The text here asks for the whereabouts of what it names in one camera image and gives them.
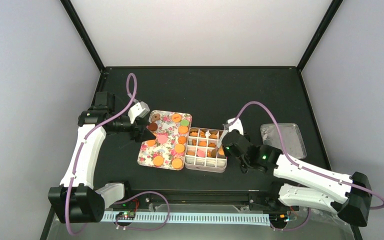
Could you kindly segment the floral cookie tray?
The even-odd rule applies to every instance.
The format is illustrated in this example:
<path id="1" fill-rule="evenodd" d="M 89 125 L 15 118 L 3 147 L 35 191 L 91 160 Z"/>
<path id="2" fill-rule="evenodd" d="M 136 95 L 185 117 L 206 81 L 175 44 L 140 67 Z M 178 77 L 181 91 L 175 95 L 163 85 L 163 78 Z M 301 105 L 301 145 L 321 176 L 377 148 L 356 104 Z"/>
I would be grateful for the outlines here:
<path id="1" fill-rule="evenodd" d="M 155 139 L 141 144 L 137 163 L 144 167 L 182 170 L 192 119 L 189 113 L 153 110 L 147 128 Z"/>

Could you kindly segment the pink divided cookie tin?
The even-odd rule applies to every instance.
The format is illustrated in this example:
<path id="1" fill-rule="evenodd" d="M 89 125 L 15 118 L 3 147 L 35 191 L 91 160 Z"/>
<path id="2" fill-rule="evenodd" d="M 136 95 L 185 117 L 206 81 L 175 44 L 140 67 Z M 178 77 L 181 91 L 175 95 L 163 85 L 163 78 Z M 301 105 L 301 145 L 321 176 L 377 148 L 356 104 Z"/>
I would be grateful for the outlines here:
<path id="1" fill-rule="evenodd" d="M 222 147 L 216 150 L 219 129 L 192 127 L 186 144 L 185 167 L 189 170 L 223 173 L 227 168 L 227 157 Z M 197 150 L 206 152 L 206 157 L 198 157 Z"/>

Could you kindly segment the metal tongs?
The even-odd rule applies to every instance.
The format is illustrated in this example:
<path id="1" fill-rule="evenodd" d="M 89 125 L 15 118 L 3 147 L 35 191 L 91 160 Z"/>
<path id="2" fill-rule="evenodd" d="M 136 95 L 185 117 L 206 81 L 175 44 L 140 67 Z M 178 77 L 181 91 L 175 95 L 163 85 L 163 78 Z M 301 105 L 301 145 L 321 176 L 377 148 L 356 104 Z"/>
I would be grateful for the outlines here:
<path id="1" fill-rule="evenodd" d="M 217 143 L 216 143 L 216 147 L 215 149 L 218 150 L 220 148 L 223 147 L 222 145 L 222 141 L 223 141 L 223 138 L 226 136 L 226 134 L 229 132 L 228 129 L 224 129 L 223 131 L 221 131 L 219 134 L 218 134 L 218 140 L 217 140 Z"/>

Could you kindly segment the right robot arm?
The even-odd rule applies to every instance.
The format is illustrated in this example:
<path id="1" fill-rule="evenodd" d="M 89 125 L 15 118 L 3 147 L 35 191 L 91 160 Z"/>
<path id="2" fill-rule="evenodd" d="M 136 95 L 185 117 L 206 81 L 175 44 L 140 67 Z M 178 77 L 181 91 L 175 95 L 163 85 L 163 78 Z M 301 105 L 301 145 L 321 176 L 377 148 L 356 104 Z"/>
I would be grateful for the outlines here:
<path id="1" fill-rule="evenodd" d="M 324 210 L 357 227 L 368 225 L 372 201 L 369 178 L 356 171 L 352 175 L 329 171 L 270 145 L 254 145 L 237 129 L 223 132 L 220 145 L 228 158 L 237 159 L 243 170 L 255 169 L 283 183 L 266 193 L 265 204 L 273 210 L 282 205 Z"/>

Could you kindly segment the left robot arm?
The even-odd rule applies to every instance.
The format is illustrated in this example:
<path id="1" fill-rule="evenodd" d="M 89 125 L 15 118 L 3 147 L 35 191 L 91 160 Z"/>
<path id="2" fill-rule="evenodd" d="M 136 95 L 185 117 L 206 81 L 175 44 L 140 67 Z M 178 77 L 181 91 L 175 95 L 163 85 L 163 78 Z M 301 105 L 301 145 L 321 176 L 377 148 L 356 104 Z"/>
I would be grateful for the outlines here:
<path id="1" fill-rule="evenodd" d="M 100 149 L 108 133 L 128 133 L 137 143 L 154 140 L 145 119 L 149 106 L 134 99 L 122 113 L 115 113 L 115 95 L 98 92 L 94 104 L 78 117 L 77 140 L 69 167 L 59 186 L 48 192 L 48 200 L 64 224 L 98 223 L 104 212 L 126 196 L 126 181 L 94 188 L 94 173 Z"/>

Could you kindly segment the dark brown round cookie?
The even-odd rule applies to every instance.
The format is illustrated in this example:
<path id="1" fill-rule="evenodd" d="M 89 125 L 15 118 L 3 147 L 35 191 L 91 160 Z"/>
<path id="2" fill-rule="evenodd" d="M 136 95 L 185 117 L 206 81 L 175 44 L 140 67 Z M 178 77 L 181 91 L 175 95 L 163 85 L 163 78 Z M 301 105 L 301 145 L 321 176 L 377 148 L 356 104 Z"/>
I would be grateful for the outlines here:
<path id="1" fill-rule="evenodd" d="M 155 132 L 155 131 L 159 128 L 159 126 L 158 126 L 158 124 L 157 124 L 156 122 L 152 122 L 152 123 L 150 123 L 150 124 L 147 126 L 147 128 L 148 128 L 151 132 Z"/>

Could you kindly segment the brown flower cookie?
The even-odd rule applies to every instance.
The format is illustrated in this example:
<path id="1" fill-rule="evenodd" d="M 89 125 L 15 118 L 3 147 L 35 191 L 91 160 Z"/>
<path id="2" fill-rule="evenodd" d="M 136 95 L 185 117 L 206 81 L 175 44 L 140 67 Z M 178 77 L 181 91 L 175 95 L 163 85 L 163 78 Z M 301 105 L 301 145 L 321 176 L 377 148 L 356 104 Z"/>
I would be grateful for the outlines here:
<path id="1" fill-rule="evenodd" d="M 150 120 L 152 123 L 160 121 L 161 120 L 161 114 L 160 113 L 155 113 L 150 117 Z"/>

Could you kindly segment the white pink sandwich cookie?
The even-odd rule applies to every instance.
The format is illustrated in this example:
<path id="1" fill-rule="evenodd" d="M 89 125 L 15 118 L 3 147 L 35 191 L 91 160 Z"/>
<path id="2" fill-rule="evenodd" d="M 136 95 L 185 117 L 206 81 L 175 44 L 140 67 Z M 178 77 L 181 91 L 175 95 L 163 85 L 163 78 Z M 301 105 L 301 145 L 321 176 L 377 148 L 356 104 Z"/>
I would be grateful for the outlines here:
<path id="1" fill-rule="evenodd" d="M 204 151 L 204 150 L 200 150 L 200 149 L 198 149 L 197 151 L 196 151 L 196 156 L 197 157 L 200 157 L 200 158 L 205 158 L 206 157 L 206 152 Z"/>

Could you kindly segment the yellow cracker with red mark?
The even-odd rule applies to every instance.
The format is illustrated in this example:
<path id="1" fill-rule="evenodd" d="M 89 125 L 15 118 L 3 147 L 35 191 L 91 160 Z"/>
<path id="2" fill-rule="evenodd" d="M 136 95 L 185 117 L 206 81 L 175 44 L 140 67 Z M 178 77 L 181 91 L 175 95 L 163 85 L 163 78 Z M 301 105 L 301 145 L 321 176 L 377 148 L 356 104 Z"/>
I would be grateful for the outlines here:
<path id="1" fill-rule="evenodd" d="M 179 122 L 182 120 L 182 115 L 179 114 L 179 113 L 174 113 L 174 114 L 171 116 L 171 120 L 172 120 L 174 123 L 179 123 Z"/>

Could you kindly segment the green macaron cookie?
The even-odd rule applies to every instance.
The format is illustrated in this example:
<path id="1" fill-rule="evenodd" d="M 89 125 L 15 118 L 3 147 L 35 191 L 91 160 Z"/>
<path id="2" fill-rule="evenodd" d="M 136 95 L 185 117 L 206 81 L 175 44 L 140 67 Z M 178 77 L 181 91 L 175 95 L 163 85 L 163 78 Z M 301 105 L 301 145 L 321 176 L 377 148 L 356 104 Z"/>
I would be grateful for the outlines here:
<path id="1" fill-rule="evenodd" d="M 180 121 L 180 125 L 181 125 L 181 126 L 185 126 L 185 127 L 187 127 L 187 126 L 190 125 L 190 121 L 187 120 L 187 119 L 182 119 L 182 120 Z"/>

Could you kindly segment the clear plastic tin lid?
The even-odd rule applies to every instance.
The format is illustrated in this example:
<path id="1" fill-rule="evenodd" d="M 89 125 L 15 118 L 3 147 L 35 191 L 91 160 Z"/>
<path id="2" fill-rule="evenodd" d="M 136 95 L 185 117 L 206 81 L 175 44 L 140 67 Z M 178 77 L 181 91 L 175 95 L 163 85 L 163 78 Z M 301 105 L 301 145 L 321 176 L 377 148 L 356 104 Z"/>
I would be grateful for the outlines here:
<path id="1" fill-rule="evenodd" d="M 299 126 L 295 123 L 279 123 L 278 127 L 288 154 L 296 159 L 305 159 L 307 151 Z M 274 123 L 262 124 L 260 134 L 264 145 L 282 150 L 280 136 Z"/>

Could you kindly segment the black frame post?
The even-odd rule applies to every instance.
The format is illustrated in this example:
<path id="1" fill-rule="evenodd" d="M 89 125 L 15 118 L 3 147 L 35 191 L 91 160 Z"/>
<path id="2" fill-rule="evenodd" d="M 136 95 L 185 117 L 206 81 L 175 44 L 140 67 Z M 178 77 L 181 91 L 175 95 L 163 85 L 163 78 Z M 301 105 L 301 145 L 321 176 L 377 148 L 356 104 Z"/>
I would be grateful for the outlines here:
<path id="1" fill-rule="evenodd" d="M 97 69 L 102 72 L 105 69 L 105 66 L 92 43 L 92 40 L 87 33 L 86 28 L 84 27 L 81 18 L 79 17 L 73 3 L 71 0 L 60 0 L 63 8 L 65 9 L 68 17 L 70 18 L 73 26 L 75 27 L 80 39 L 82 40 L 84 46 L 86 47 L 88 53 L 90 54 L 92 60 L 94 61 Z"/>

